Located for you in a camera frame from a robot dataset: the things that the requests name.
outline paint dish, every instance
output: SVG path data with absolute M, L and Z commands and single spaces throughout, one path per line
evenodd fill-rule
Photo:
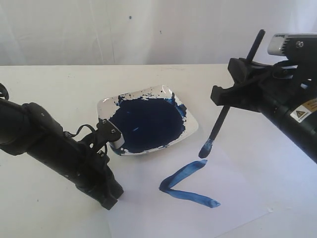
M 164 85 L 103 99 L 98 103 L 98 117 L 122 132 L 125 143 L 111 148 L 123 156 L 166 148 L 198 129 L 193 115 Z

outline white backdrop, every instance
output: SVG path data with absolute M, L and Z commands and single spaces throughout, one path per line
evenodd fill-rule
M 259 29 L 317 31 L 316 0 L 0 0 L 0 65 L 225 63 Z

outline paintbrush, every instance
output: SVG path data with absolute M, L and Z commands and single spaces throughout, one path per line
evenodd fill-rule
M 256 39 L 254 40 L 254 43 L 248 53 L 248 56 L 246 57 L 246 60 L 245 60 L 245 63 L 246 64 L 250 64 L 260 46 L 260 43 L 264 37 L 264 34 L 265 34 L 265 30 L 260 30 Z M 230 106 L 223 106 L 217 120 L 216 120 L 216 123 L 214 124 L 212 130 L 211 130 L 211 133 L 210 133 L 210 136 L 208 138 L 208 140 L 205 142 L 205 144 L 203 145 L 203 147 L 201 148 L 198 156 L 199 158 L 201 159 L 204 159 L 206 158 L 209 154 L 210 154 L 210 151 L 211 151 L 211 148 L 212 148 L 212 144 L 215 140 L 215 138 L 217 137 L 219 131 L 220 131 L 220 128 L 224 122 L 224 119 L 226 118 L 227 114 L 228 114 L 228 111 L 230 109 Z

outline warning label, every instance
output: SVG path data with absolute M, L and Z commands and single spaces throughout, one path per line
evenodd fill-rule
M 317 111 L 317 98 L 311 99 L 300 105 L 291 113 L 291 117 L 297 122 L 301 123 L 305 118 L 315 111 Z

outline white table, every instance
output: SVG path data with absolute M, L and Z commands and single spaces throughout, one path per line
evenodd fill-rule
M 97 123 L 104 97 L 168 85 L 200 124 L 186 139 L 192 142 L 208 137 L 220 111 L 210 100 L 212 86 L 232 85 L 224 64 L 2 66 L 0 75 L 13 102 L 40 104 L 71 132 Z M 271 211 L 221 238 L 317 236 L 313 161 L 263 115 L 243 110 L 229 112 L 217 141 Z M 118 156 L 109 156 L 115 166 Z M 0 151 L 0 194 L 0 237 L 110 236 L 105 209 L 27 155 Z

